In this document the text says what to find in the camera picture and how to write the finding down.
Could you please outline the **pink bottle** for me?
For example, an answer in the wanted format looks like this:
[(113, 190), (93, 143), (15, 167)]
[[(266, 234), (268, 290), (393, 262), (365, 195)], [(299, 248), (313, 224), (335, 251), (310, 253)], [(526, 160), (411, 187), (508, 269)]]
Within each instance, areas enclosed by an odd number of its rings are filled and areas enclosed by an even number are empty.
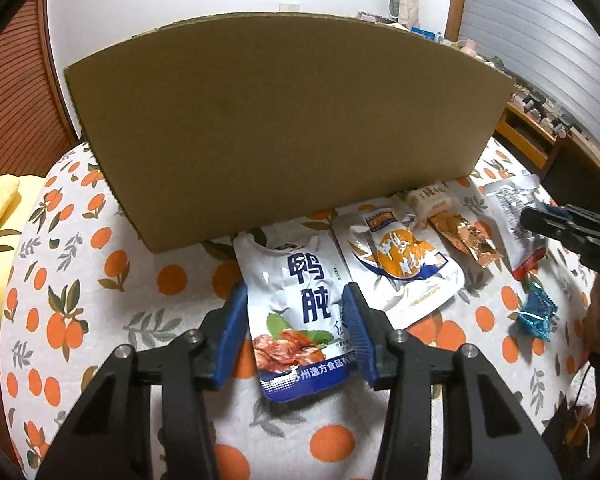
[(477, 44), (474, 40), (467, 39), (464, 43), (464, 46), (460, 50), (471, 58), (476, 58), (478, 56)]

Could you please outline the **silver white snack pack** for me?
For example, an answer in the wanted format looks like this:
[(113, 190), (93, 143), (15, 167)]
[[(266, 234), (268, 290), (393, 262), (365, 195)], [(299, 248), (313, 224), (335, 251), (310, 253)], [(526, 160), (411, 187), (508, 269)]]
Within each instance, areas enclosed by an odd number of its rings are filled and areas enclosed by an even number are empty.
[(510, 177), (484, 187), (484, 198), (500, 233), (510, 272), (518, 282), (547, 252), (546, 238), (525, 229), (521, 224), (524, 208), (541, 203), (535, 194), (539, 187), (539, 178), (532, 174)]

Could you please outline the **brown foil snack pack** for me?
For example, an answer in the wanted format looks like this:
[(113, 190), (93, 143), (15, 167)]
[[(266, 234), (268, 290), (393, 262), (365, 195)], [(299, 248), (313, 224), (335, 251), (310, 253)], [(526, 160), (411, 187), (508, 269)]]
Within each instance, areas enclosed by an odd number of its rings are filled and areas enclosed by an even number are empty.
[(439, 212), (429, 218), (429, 223), (457, 250), (474, 258), (482, 268), (486, 268), (502, 258), (490, 240), (457, 212)]

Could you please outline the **brown cardboard box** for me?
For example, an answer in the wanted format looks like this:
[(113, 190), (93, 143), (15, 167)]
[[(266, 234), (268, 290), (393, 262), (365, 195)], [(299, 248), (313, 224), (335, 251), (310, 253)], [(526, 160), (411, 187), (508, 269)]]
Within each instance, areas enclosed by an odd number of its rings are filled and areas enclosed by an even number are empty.
[(155, 254), (464, 177), (514, 88), (411, 32), (307, 13), (196, 18), (65, 76), (114, 197)]

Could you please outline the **wooden louvred door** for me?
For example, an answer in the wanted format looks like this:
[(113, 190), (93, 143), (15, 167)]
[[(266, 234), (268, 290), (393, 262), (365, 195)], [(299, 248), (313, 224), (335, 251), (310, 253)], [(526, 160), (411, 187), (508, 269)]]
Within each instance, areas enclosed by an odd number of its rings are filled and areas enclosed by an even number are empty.
[(27, 0), (0, 36), (0, 175), (43, 177), (76, 144), (50, 46), (47, 0)]

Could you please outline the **small blue candy wrapper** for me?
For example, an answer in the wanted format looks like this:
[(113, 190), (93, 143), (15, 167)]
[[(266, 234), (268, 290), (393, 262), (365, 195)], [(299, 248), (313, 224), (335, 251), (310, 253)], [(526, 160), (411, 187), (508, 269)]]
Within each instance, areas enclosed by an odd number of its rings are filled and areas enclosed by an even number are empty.
[(550, 341), (552, 321), (556, 313), (557, 306), (545, 289), (531, 281), (526, 302), (519, 310), (516, 322), (530, 336), (542, 341)]

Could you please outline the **small white snack pack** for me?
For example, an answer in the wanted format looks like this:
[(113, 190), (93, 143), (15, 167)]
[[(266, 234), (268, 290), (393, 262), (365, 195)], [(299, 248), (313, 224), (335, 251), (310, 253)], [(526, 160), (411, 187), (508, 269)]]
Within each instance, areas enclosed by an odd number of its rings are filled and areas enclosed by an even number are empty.
[(421, 228), (426, 226), (432, 216), (451, 210), (455, 206), (454, 197), (440, 181), (411, 190), (406, 194), (405, 201), (416, 214)]

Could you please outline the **wooden sideboard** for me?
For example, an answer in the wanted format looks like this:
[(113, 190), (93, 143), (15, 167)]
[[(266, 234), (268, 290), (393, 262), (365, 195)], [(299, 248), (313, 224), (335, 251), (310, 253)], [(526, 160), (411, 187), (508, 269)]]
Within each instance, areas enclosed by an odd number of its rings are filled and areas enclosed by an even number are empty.
[(519, 107), (508, 103), (494, 136), (540, 177), (556, 203), (600, 214), (600, 150), (581, 133), (552, 136)]

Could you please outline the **orange print tablecloth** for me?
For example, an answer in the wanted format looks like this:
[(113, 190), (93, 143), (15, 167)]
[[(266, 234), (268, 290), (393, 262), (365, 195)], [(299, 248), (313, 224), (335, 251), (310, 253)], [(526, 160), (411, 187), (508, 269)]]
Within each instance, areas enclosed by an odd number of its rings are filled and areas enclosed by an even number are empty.
[[(549, 340), (518, 330), (526, 288), (504, 262), (483, 268), (458, 255), (466, 283), (413, 327), (427, 344), (476, 344), (534, 426), (562, 404), (594, 405), (583, 325), (593, 274), (561, 244), (530, 271), (557, 307)], [(0, 335), (5, 416), (23, 474), (34, 478), (82, 389), (119, 344), (150, 349), (199, 325), (240, 277), (223, 237), (155, 255), (138, 238), (80, 145), (56, 162), (23, 229), (8, 274)], [(388, 396), (358, 376), (312, 400), (264, 400), (249, 347), (230, 379), (204, 398), (225, 479), (367, 479)]]

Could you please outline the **orange white snack pack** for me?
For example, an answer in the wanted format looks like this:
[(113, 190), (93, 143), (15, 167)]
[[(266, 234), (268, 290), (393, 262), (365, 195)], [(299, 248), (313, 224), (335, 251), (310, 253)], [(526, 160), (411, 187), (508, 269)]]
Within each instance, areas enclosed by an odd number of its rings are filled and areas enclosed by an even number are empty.
[(332, 222), (351, 280), (367, 304), (395, 328), (407, 328), (465, 285), (460, 265), (430, 231), (415, 232), (414, 214), (392, 207), (345, 214)]

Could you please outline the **window roller blind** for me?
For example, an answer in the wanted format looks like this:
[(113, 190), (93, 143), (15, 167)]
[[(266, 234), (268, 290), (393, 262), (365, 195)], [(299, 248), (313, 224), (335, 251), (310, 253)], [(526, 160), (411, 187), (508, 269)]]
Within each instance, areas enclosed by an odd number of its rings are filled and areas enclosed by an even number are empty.
[(572, 0), (465, 0), (460, 38), (558, 102), (600, 144), (600, 36)]

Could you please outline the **yellow cushion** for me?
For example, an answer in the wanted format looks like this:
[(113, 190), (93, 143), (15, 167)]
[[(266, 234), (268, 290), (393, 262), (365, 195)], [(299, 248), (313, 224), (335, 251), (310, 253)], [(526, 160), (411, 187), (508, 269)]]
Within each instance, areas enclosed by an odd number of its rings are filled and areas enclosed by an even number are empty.
[(0, 176), (0, 331), (6, 289), (22, 231), (34, 211), (44, 179), (37, 176)]

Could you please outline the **duck gizzard snack pack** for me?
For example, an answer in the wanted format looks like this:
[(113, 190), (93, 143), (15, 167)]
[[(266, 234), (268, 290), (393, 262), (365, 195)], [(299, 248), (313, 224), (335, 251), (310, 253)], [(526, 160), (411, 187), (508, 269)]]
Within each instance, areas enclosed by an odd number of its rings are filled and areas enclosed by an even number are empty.
[(234, 251), (264, 396), (286, 403), (347, 380), (356, 367), (342, 314), (349, 273), (332, 236), (269, 248), (244, 233)]

